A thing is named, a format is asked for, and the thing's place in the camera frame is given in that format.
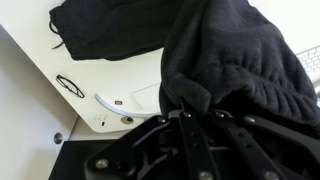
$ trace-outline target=metal screw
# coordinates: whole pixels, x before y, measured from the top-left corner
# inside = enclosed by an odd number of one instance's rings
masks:
[[[216,116],[224,118],[225,115],[222,112],[217,111]]]
[[[62,140],[63,140],[63,136],[62,136],[61,133],[56,133],[56,134],[54,135],[54,137],[53,137],[53,141],[54,141],[54,143],[56,143],[56,144],[60,144],[60,143],[62,142]]]
[[[163,118],[163,117],[159,117],[159,118],[158,118],[158,122],[160,122],[160,123],[165,123],[165,122],[166,122],[166,119]]]
[[[134,120],[131,117],[122,117],[121,118],[121,122],[123,124],[132,124],[134,122]]]
[[[99,159],[96,161],[96,168],[97,169],[104,169],[108,167],[109,161],[107,159]]]
[[[246,120],[246,121],[248,121],[248,122],[251,122],[251,123],[256,122],[255,119],[253,119],[252,117],[249,117],[249,116],[246,116],[246,117],[244,118],[244,120]]]
[[[211,173],[206,172],[206,171],[202,171],[202,172],[200,172],[200,174],[199,174],[199,179],[200,179],[200,180],[212,180],[213,177],[212,177],[212,174],[211,174]]]
[[[267,171],[264,173],[263,175],[264,179],[265,180],[279,180],[279,176],[278,174],[276,174],[275,172],[273,171]]]
[[[184,112],[183,115],[184,115],[184,117],[191,117],[191,114],[188,112]]]

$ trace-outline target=keyboard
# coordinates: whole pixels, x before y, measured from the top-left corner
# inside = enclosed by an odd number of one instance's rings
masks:
[[[297,57],[309,76],[320,72],[320,46],[298,53]]]

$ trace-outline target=black drawstring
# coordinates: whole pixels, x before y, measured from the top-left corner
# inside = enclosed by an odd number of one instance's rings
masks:
[[[50,28],[50,30],[51,30],[53,33],[55,33],[55,34],[59,34],[58,31],[55,31],[55,30],[53,29],[52,25],[53,25],[53,23],[52,23],[52,21],[50,21],[50,23],[49,23],[49,28]],[[59,45],[53,47],[52,50],[58,49],[58,48],[61,47],[63,44],[64,44],[64,42],[60,43]]]
[[[53,47],[52,50],[58,49],[58,48],[61,47],[63,44],[64,44],[64,42],[60,43],[59,45]]]

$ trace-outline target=white surface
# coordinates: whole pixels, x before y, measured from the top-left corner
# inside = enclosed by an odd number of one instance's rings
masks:
[[[108,132],[108,133],[96,133],[90,129],[83,119],[79,119],[74,126],[72,134],[70,135],[70,141],[81,141],[81,140],[104,140],[104,139],[119,139],[129,130]]]
[[[320,45],[319,0],[249,0],[275,24],[294,53]]]
[[[48,179],[78,114],[0,26],[0,179]]]
[[[123,116],[103,107],[94,94],[107,97],[104,101],[110,105],[115,100],[123,101],[123,106],[114,107],[136,112],[137,103],[130,94],[160,82],[162,50],[117,62],[73,61],[65,46],[51,50],[61,39],[49,30],[49,10],[62,2],[1,0],[0,23],[91,129],[111,132],[136,127],[143,119],[123,124],[120,121]],[[61,87],[55,80],[58,74],[73,81],[86,97],[77,98]]]
[[[105,94],[104,96],[95,94],[95,98],[101,105],[115,113],[122,114],[128,117],[148,119],[155,115],[161,115],[159,105],[159,88],[160,83],[157,83],[153,86],[133,92],[129,94],[128,97],[128,99],[133,99],[131,100],[131,103],[123,104],[121,106],[109,104],[108,101],[105,101],[105,99],[108,99],[110,97],[106,96]]]
[[[136,113],[138,103],[130,94],[160,82],[161,51],[117,62],[73,61],[64,46],[51,50],[61,39],[48,28],[48,12],[62,2],[1,0],[0,23],[91,129],[111,132],[136,127],[143,119],[131,125],[121,123],[122,116],[101,106],[94,94],[110,105],[115,100],[123,101],[123,106],[114,105],[114,108]],[[318,0],[250,2],[279,27],[295,53],[320,44]],[[72,80],[86,98],[79,99],[60,87],[55,82],[57,74]],[[102,121],[106,121],[105,126],[101,126]]]

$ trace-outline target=white wall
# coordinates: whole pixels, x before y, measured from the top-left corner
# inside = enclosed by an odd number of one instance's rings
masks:
[[[48,179],[61,148],[54,134],[67,140],[77,117],[0,26],[0,179]]]

